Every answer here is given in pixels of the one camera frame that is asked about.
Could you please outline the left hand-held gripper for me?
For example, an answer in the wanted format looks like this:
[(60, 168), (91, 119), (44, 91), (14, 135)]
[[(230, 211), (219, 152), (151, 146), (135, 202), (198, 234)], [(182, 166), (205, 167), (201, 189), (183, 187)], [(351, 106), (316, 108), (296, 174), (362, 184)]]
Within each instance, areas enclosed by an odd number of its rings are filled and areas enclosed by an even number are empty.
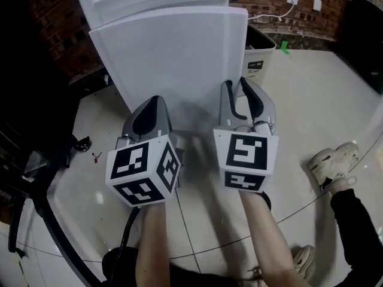
[(142, 103), (124, 124), (124, 136), (139, 139), (155, 130), (158, 137), (110, 151), (106, 186), (129, 207), (169, 200), (180, 174), (177, 137), (164, 98), (153, 96)]

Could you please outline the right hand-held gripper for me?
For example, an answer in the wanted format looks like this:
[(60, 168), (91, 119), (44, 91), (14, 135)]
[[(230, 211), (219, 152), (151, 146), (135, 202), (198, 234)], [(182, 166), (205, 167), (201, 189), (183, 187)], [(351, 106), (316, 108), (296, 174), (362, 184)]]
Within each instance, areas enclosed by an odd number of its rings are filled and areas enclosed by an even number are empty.
[(248, 100), (254, 125), (236, 112), (233, 83), (221, 85), (220, 128), (214, 129), (220, 179), (224, 187), (262, 193), (275, 168), (279, 137), (274, 136), (275, 105), (257, 84), (241, 77), (242, 91)]

